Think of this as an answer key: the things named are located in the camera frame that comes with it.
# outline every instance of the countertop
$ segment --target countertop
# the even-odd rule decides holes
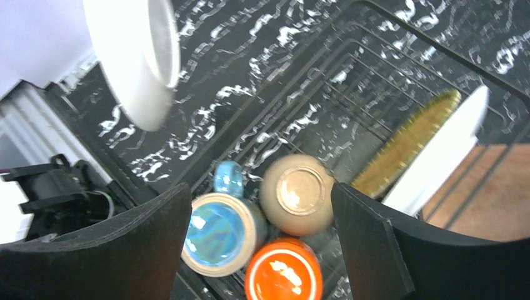
[[[530,94],[530,1],[377,2]],[[85,120],[87,131],[99,136],[136,176],[162,192],[266,79],[320,31],[340,4],[337,0],[174,1],[182,67],[170,117],[158,132],[141,131],[127,120],[99,66],[66,97]],[[390,22],[369,25],[380,34],[396,30]],[[483,82],[474,73],[440,60],[434,48],[419,44],[410,35],[390,42],[462,89],[472,91]],[[414,69],[402,71],[420,75]],[[529,119],[524,103],[505,92],[492,93],[490,106],[504,119],[489,125],[498,133],[495,143],[506,143]]]

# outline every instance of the gold plate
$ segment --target gold plate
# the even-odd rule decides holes
[[[394,133],[351,186],[371,198],[381,196],[449,119],[460,100],[455,89],[433,97]]]

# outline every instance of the cutting board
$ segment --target cutting board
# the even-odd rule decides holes
[[[449,194],[428,223],[444,227],[483,176],[506,149],[506,145],[476,146],[423,210],[429,216],[460,175],[486,149],[482,158]],[[530,145],[517,144],[487,181],[474,201],[449,230],[494,241],[530,238]]]

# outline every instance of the drying tray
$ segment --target drying tray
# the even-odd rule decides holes
[[[399,25],[399,29],[383,32],[383,35],[374,34],[376,26],[386,22],[391,22],[395,28]],[[422,63],[422,57],[412,57],[396,47],[399,45],[389,42],[403,36],[417,39],[416,44],[421,43],[425,49],[437,50],[438,61],[452,61],[451,72],[471,72],[478,76],[491,89],[491,99],[505,97],[509,101],[519,101],[523,107],[530,104],[522,91],[436,43],[377,4],[348,1],[320,32],[298,49],[293,60],[266,79],[268,82],[258,94],[229,120],[201,153],[195,155],[176,183],[189,182],[194,197],[209,193],[216,163],[232,159],[243,166],[245,196],[258,203],[261,176],[273,161],[291,153],[313,155],[338,181],[351,182],[399,125],[433,95],[455,88],[465,99],[475,88],[462,88],[448,80],[445,74]],[[477,134],[480,144],[505,143],[508,147],[482,176],[445,228],[458,220],[513,145],[530,130],[529,122],[512,128],[512,134],[500,132],[499,128],[508,126],[508,120],[492,107],[488,108],[484,124]],[[468,174],[487,148],[476,156],[460,179]],[[439,209],[454,186],[425,216],[426,220]],[[270,227],[269,240],[281,235]],[[352,299],[335,227],[302,240],[314,249],[321,263],[323,299]],[[244,270],[218,279],[189,274],[185,266],[181,272],[188,273],[186,280],[193,279],[188,285],[194,285],[197,297],[245,299]]]

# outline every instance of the orange cup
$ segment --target orange cup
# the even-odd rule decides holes
[[[291,237],[261,248],[246,271],[248,300],[320,300],[323,286],[313,250]]]

